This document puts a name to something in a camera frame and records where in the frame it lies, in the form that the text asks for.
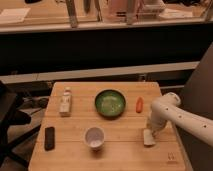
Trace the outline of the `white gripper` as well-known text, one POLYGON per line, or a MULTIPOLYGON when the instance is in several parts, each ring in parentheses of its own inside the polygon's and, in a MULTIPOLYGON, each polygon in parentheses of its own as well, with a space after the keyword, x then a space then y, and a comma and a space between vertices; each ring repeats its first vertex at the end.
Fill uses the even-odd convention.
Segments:
POLYGON ((166 124, 167 120, 155 113, 151 113, 147 119, 147 128, 151 131, 153 136, 163 130, 166 127, 166 124))

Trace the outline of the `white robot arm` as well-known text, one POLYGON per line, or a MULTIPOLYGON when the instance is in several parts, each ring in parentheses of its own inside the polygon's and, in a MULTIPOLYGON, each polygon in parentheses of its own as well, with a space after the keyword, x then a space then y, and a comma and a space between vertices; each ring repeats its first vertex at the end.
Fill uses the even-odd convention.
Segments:
POLYGON ((180 108, 180 97, 169 92, 151 102, 147 128, 152 134, 165 128, 168 121, 213 147, 213 120, 180 108))

